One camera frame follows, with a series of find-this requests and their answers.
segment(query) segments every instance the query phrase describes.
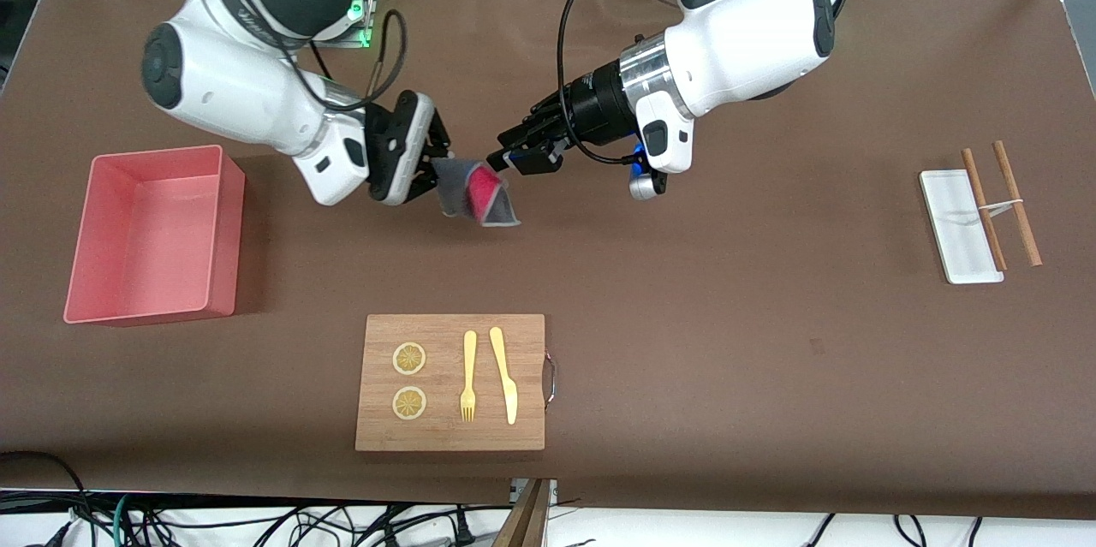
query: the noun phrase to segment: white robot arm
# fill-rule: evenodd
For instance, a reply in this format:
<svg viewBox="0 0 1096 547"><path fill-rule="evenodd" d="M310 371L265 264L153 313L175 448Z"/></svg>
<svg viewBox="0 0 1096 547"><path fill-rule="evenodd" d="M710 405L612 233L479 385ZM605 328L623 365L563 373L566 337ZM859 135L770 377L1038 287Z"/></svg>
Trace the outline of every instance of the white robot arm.
<svg viewBox="0 0 1096 547"><path fill-rule="evenodd" d="M665 191L666 174L693 163L693 122L721 103L775 95L829 58L844 0L677 0L682 22L639 39L618 60L533 106L499 136L496 170L553 172L580 141L605 145L636 134L629 184L637 200Z"/></svg>
<svg viewBox="0 0 1096 547"><path fill-rule="evenodd" d="M295 64L345 25L352 2L186 0L145 45L145 90L185 123L289 156L321 204L364 181L375 200L404 203L436 184L424 157L448 153L431 99L403 92L389 113Z"/></svg>

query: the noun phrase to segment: pink bin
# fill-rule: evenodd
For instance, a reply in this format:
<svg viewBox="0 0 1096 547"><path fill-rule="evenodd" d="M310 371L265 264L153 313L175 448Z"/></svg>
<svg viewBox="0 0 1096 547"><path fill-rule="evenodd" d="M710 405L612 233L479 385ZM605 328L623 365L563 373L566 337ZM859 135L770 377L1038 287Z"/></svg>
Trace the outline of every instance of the pink bin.
<svg viewBox="0 0 1096 547"><path fill-rule="evenodd" d="M94 158L65 321L230 316L242 216L243 172L219 146Z"/></svg>

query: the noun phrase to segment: brown table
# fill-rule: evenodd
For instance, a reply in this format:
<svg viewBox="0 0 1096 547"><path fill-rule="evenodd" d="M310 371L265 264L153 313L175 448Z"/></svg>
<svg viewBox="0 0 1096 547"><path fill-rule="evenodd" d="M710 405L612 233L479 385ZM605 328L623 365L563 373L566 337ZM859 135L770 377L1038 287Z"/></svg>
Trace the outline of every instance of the brown table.
<svg viewBox="0 0 1096 547"><path fill-rule="evenodd" d="M156 110L141 46L181 1L43 0L0 99L3 448L104 489L498 501L547 476L586 505L1096 517L1096 103L1058 0L850 0L829 64L697 123L666 196L635 203L621 169L571 153L510 176L511 230L432 197L318 206L289 158ZM461 156L551 91L562 3L381 0L411 29L400 87L433 95ZM580 0L569 78L675 18ZM326 57L364 88L373 52ZM975 147L1004 196L997 138L1047 263L1001 224L1006 282L949 286L917 173ZM65 324L91 158L208 143L248 178L238 315ZM546 314L544 453L355 453L384 312Z"/></svg>

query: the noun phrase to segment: lemon slice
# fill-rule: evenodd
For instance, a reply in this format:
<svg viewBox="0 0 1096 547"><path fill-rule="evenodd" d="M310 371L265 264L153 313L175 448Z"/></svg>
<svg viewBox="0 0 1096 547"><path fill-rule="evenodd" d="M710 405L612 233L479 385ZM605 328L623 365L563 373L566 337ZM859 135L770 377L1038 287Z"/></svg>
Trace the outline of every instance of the lemon slice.
<svg viewBox="0 0 1096 547"><path fill-rule="evenodd" d="M400 344L392 353L392 367L404 376L418 373L426 364L426 351L414 342Z"/></svg>
<svg viewBox="0 0 1096 547"><path fill-rule="evenodd" d="M392 398L392 412L404 421L418 419L426 410L426 394L419 387L403 387Z"/></svg>

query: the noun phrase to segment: wooden cutting board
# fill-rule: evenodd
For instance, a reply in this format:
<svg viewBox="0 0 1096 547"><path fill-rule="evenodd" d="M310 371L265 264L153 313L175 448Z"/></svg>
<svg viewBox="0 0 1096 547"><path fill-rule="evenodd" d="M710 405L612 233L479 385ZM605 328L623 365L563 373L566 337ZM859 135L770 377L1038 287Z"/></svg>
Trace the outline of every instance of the wooden cutting board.
<svg viewBox="0 0 1096 547"><path fill-rule="evenodd" d="M510 377L517 384L517 419L506 423L499 366L488 331L502 329ZM465 387L465 331L478 333L476 419L460 419ZM410 376L396 371L392 353L404 342L426 354L422 369ZM362 389L357 406L357 451L543 451L545 401L543 315L372 315L365 326ZM413 420L392 410L403 387L419 387L426 408Z"/></svg>

